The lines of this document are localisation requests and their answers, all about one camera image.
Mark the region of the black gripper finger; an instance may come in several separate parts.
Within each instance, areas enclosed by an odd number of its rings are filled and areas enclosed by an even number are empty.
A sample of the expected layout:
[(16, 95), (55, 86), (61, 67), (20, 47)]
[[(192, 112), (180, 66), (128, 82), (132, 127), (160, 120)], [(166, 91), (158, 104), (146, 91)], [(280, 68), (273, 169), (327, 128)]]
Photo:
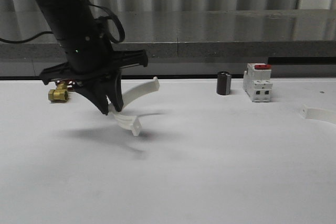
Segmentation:
[(106, 90), (107, 97), (113, 104), (117, 112), (121, 112), (123, 109), (123, 97), (121, 92), (121, 73), (113, 73), (106, 77), (104, 80), (104, 88)]
[(107, 96), (98, 80), (77, 82), (76, 92), (88, 99), (102, 114), (108, 115)]

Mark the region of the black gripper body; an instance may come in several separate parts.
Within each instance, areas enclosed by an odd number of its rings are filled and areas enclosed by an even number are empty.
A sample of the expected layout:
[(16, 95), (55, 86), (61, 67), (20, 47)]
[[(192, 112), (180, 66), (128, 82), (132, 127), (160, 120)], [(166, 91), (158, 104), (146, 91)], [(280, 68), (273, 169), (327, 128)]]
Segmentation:
[(145, 50), (136, 51), (114, 51), (114, 55), (107, 63), (103, 64), (96, 70), (87, 73), (74, 72), (68, 62), (46, 68), (40, 73), (40, 80), (47, 85), (52, 81), (57, 80), (75, 80), (86, 81), (91, 79), (99, 79), (103, 76), (110, 75), (123, 68), (133, 66), (148, 65), (148, 56)]

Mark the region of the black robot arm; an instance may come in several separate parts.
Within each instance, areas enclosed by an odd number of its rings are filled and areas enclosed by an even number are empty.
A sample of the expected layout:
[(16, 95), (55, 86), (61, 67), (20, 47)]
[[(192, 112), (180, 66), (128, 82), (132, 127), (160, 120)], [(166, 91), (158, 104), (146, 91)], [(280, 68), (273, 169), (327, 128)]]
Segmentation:
[(76, 93), (91, 101), (102, 114), (123, 109), (121, 69), (148, 65), (145, 50), (115, 51), (112, 44), (124, 41), (125, 32), (116, 14), (94, 18), (89, 0), (35, 0), (53, 35), (66, 54), (65, 63), (44, 69), (39, 77), (74, 81)]

